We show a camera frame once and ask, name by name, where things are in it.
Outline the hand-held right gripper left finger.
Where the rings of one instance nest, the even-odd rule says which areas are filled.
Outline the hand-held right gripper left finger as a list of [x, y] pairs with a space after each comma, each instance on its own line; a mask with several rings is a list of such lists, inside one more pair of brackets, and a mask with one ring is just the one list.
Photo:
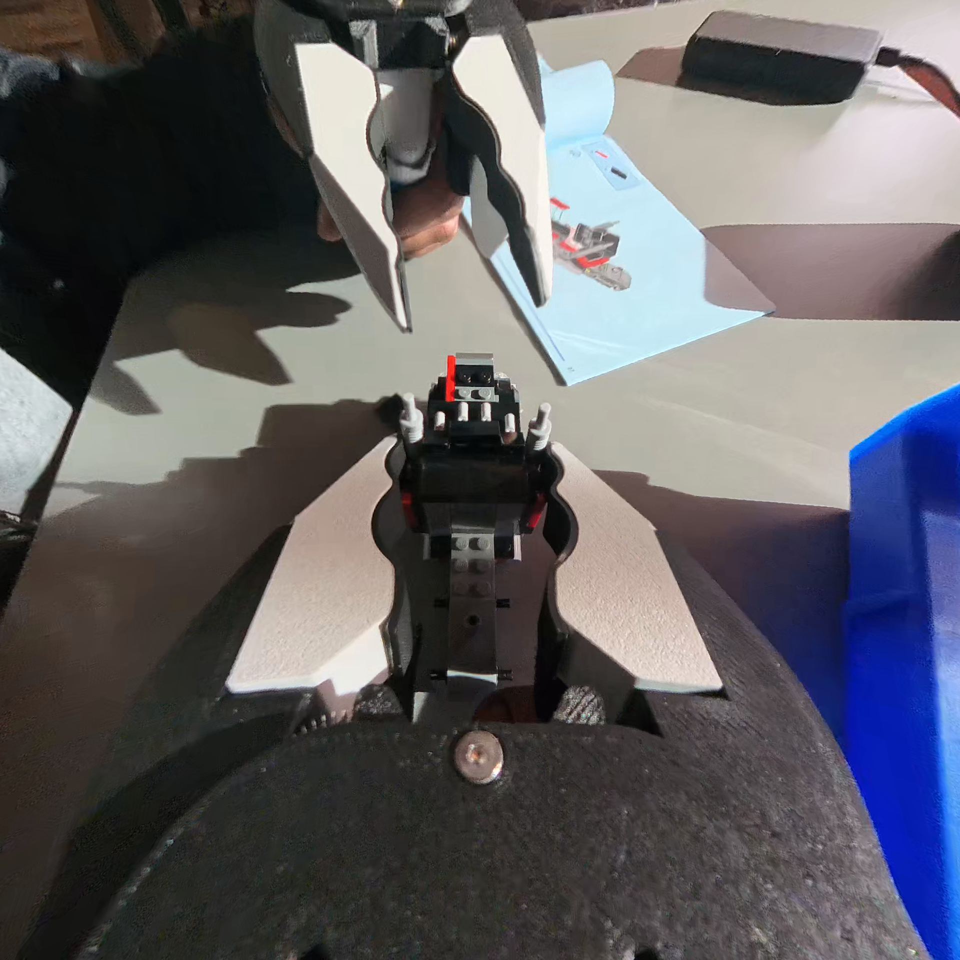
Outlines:
[[301, 510], [270, 573], [226, 680], [233, 695], [306, 692], [352, 706], [387, 680], [385, 625], [395, 570], [375, 537], [394, 479], [381, 439]]

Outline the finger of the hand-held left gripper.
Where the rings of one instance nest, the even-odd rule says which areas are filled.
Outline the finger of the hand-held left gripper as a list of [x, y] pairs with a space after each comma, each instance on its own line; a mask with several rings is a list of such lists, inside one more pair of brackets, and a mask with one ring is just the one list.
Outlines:
[[374, 72], [333, 42], [297, 43], [310, 138], [309, 165], [323, 207], [394, 324], [412, 331], [401, 241], [388, 211], [383, 125]]
[[469, 222], [486, 258], [508, 243], [535, 306], [553, 285], [546, 122], [501, 33], [469, 36], [448, 74], [449, 129], [469, 158]]

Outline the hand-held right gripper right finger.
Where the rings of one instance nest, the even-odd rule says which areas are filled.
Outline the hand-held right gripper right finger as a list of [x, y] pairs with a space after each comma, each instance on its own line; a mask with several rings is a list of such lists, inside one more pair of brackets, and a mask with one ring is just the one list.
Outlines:
[[545, 464], [542, 533], [556, 557], [541, 613], [546, 687], [596, 694], [609, 721], [641, 694], [723, 693], [655, 526], [563, 444]]

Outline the toy brick truck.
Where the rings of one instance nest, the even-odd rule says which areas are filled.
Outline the toy brick truck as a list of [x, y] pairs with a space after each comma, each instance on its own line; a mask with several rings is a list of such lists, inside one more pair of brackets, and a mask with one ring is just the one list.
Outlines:
[[398, 486], [423, 563], [438, 591], [437, 626], [417, 631], [416, 686], [494, 689], [513, 678], [508, 616], [520, 601], [523, 542], [546, 511], [551, 406], [527, 425], [519, 388], [490, 353], [456, 352], [457, 397], [445, 402], [447, 363], [421, 409], [402, 398]]

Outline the blue plastic bin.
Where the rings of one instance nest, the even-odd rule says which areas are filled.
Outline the blue plastic bin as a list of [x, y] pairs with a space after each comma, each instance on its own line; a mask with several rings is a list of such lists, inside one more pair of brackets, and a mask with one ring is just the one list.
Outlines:
[[933, 958], [959, 956], [959, 387], [849, 454], [846, 759]]

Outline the person's left forearm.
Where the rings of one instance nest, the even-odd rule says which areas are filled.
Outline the person's left forearm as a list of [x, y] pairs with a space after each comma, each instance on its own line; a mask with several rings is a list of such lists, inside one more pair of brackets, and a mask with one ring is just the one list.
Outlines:
[[121, 292], [210, 236], [315, 224], [306, 162], [268, 107], [249, 17], [108, 68], [2, 49], [2, 269]]

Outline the person's left hand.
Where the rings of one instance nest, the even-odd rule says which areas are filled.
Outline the person's left hand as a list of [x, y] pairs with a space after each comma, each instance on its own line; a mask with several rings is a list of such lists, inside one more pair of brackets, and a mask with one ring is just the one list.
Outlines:
[[391, 192], [392, 224], [404, 259], [423, 258], [447, 245], [459, 231], [463, 198], [443, 169]]

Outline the light blue instruction booklet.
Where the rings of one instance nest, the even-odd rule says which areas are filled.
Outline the light blue instruction booklet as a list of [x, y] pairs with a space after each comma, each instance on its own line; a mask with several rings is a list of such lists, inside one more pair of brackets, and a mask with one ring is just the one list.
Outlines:
[[494, 214], [475, 238], [558, 376], [572, 386], [771, 314], [774, 304], [607, 134], [604, 61], [539, 62], [553, 237], [553, 293], [536, 307]]

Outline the black power adapter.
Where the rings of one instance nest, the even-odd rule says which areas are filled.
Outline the black power adapter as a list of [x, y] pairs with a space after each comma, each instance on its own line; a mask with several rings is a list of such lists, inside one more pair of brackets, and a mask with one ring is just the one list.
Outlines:
[[715, 10], [685, 45], [680, 82], [777, 105], [850, 100], [882, 48], [876, 29]]

